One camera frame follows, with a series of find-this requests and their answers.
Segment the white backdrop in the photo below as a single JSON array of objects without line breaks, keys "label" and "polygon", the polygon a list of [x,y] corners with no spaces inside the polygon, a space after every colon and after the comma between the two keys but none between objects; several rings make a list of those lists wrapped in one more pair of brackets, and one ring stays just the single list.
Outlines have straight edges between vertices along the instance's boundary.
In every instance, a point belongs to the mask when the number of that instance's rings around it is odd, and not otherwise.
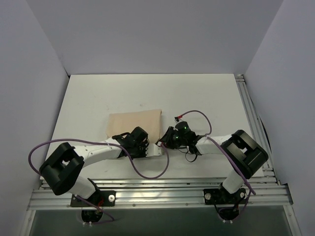
[{"label": "white backdrop", "polygon": [[305,236],[314,235],[315,1],[285,0],[246,72]]},{"label": "white backdrop", "polygon": [[68,77],[26,1],[2,0],[0,18],[0,232],[14,236],[39,179],[28,153],[51,138]]},{"label": "white backdrop", "polygon": [[283,0],[27,0],[68,74],[244,73]]}]

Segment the white tabletop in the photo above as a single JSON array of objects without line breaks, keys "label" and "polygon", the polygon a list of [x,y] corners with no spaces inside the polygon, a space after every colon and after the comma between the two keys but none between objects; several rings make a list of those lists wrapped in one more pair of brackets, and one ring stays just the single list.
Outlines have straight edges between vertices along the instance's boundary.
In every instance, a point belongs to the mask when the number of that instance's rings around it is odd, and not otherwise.
[{"label": "white tabletop", "polygon": [[[233,74],[158,75],[72,75],[65,93],[53,139],[76,138],[89,141],[107,139],[110,113],[162,109],[162,135],[174,126],[174,117],[189,110],[204,112],[211,121],[213,136],[243,129],[251,130]],[[198,113],[183,120],[197,134],[209,131]],[[59,144],[51,144],[48,156]],[[226,177],[232,170],[221,155],[203,155],[189,163],[185,155],[170,150],[170,165],[161,178]],[[166,156],[134,160],[137,169],[153,177],[165,167]],[[87,166],[81,175],[89,178],[140,178],[125,157]],[[255,176],[263,176],[260,169]]]}]

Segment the screw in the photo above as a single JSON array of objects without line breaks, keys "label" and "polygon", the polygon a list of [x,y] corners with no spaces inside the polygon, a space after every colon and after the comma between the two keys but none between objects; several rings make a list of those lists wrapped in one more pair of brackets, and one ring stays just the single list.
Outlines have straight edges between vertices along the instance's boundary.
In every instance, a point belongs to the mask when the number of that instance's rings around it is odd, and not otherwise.
[{"label": "screw", "polygon": [[108,196],[108,201],[109,201],[110,203],[114,202],[114,200],[115,200],[115,196],[114,196],[114,195],[109,195],[109,196]]},{"label": "screw", "polygon": [[206,193],[205,194],[205,199],[206,200],[210,200],[211,199],[211,194],[210,193]]},{"label": "screw", "polygon": [[243,193],[243,192],[242,192],[242,193],[240,194],[240,197],[245,199],[245,198],[246,198],[246,193]]}]

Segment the purple cable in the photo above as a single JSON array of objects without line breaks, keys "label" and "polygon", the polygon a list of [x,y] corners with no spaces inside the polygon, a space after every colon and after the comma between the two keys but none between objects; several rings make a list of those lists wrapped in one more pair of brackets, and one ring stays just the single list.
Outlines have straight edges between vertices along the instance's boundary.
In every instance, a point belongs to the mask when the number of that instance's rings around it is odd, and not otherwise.
[{"label": "purple cable", "polygon": [[130,156],[130,154],[128,153],[128,151],[123,147],[123,146],[120,146],[118,144],[111,144],[111,143],[99,143],[99,142],[90,142],[90,141],[86,141],[86,140],[81,140],[81,139],[54,139],[54,140],[51,140],[51,141],[46,141],[44,143],[41,143],[39,145],[37,145],[36,147],[34,147],[30,153],[29,153],[29,165],[30,167],[37,173],[40,175],[40,172],[34,167],[34,165],[32,164],[32,160],[31,160],[31,157],[32,157],[32,154],[33,152],[40,148],[41,146],[44,146],[44,145],[47,145],[47,144],[51,144],[51,143],[56,143],[56,142],[79,142],[79,143],[84,143],[84,144],[90,144],[90,145],[103,145],[103,146],[113,146],[113,147],[118,147],[118,148],[121,148],[124,153],[128,156],[129,160],[130,160],[130,163],[134,169],[134,171],[136,171],[136,173],[141,176],[142,178],[145,178],[145,179],[157,179],[159,177],[161,177],[167,170],[168,168],[168,165],[169,165],[169,154],[168,154],[168,151],[167,149],[164,147],[163,144],[161,144],[161,147],[164,149],[165,153],[166,153],[166,156],[167,156],[167,163],[166,163],[166,166],[165,166],[165,169],[162,171],[161,174],[159,174],[158,176],[155,176],[155,177],[147,177],[147,176],[144,176],[143,174],[141,174],[136,166],[134,165],[134,162],[132,160],[132,157]]},{"label": "purple cable", "polygon": [[217,148],[226,156],[226,158],[228,159],[228,161],[230,162],[230,164],[232,165],[233,169],[238,173],[238,175],[242,178],[242,180],[244,181],[245,185],[247,186],[247,188],[254,194],[256,195],[256,192],[253,190],[253,188],[251,187],[250,183],[248,183],[247,179],[244,177],[243,173],[240,171],[240,169],[237,167],[237,165],[233,162],[233,160],[231,159],[231,157],[229,157],[229,155],[224,151],[224,149],[212,138],[207,137],[207,139],[209,139],[212,143],[214,143],[214,145],[217,146]]},{"label": "purple cable", "polygon": [[212,126],[211,126],[211,123],[210,123],[208,117],[207,117],[203,112],[198,111],[198,110],[191,110],[191,111],[188,111],[188,112],[185,112],[185,113],[181,114],[181,115],[178,116],[178,117],[183,117],[184,115],[186,115],[186,114],[188,114],[188,113],[191,113],[191,112],[198,112],[198,113],[202,114],[202,115],[206,118],[206,120],[207,120],[207,122],[208,122],[208,124],[209,124],[209,127],[210,127],[210,132],[209,132],[209,133],[206,133],[205,135],[210,135],[210,134],[212,133]]},{"label": "purple cable", "polygon": [[103,212],[105,215],[107,215],[107,216],[109,216],[111,218],[111,220],[103,220],[103,221],[99,221],[99,222],[93,222],[93,223],[91,223],[92,225],[100,225],[100,224],[110,223],[110,222],[115,221],[115,218],[111,214],[109,214],[106,211],[104,211],[103,209],[99,208],[98,206],[94,205],[93,203],[88,202],[84,198],[81,198],[79,195],[75,195],[75,197],[77,199],[80,199],[81,201],[83,201],[85,204],[90,205],[91,207],[94,207],[97,210]]}]

